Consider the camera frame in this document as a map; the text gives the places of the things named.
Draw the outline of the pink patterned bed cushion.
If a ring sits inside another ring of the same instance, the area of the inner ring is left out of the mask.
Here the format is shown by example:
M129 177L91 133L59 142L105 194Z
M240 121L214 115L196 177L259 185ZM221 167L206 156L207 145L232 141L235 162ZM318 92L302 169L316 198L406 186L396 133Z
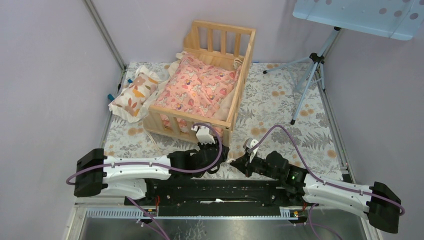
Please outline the pink patterned bed cushion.
M192 54L182 57L175 73L155 101L155 106L186 114L225 121L243 62L233 69L208 65Z

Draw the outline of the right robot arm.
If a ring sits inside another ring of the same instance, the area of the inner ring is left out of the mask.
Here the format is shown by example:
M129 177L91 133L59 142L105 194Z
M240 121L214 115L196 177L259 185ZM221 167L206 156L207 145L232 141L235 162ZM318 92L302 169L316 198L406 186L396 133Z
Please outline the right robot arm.
M330 206L357 215L381 231L398 233L401 199L386 184L376 181L369 186L313 176L307 169L290 164L275 150L266 158L258 157L257 150L252 149L256 144L256 139L249 138L244 144L244 155L232 161L231 166L248 178L256 173L276 180L293 206L303 202Z

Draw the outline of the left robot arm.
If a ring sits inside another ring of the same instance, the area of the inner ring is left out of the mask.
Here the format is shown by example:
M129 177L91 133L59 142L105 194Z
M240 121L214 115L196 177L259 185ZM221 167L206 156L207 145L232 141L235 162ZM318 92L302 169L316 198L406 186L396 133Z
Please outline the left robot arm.
M66 179L74 187L74 196L124 196L148 206L155 192L148 180L171 181L200 178L215 174L230 151L218 132L208 123L195 123L191 129L197 138L197 149L177 150L148 158L125 158L104 155L95 148L80 158L76 172Z

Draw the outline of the wooden pet bed frame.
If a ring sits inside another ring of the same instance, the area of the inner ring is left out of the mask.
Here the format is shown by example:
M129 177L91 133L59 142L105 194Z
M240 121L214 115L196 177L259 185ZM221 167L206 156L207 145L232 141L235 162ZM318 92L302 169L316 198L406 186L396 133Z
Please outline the wooden pet bed frame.
M183 40L182 58L164 89L148 107L146 131L196 142L195 123L210 124L225 145L231 140L256 30L194 20Z

